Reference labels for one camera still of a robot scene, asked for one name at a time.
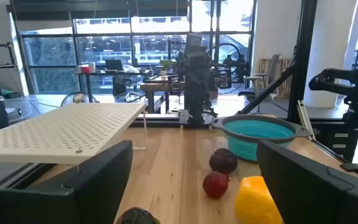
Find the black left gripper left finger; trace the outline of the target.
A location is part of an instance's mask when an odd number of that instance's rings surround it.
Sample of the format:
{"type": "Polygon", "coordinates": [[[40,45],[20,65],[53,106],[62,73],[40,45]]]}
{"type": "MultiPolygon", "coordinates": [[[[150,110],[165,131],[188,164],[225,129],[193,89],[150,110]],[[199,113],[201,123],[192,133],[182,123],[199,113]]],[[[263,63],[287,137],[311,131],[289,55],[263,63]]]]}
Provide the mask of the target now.
{"type": "Polygon", "coordinates": [[[112,223],[132,158],[124,140],[29,189],[0,189],[0,223],[112,223]]]}

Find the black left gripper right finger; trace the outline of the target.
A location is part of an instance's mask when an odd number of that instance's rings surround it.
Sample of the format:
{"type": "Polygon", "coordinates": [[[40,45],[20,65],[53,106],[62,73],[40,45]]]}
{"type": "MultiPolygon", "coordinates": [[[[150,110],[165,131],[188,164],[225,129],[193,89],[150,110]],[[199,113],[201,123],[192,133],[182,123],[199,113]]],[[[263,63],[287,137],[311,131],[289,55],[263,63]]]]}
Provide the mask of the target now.
{"type": "Polygon", "coordinates": [[[285,223],[358,224],[358,178],[270,141],[257,160],[285,223]]]}

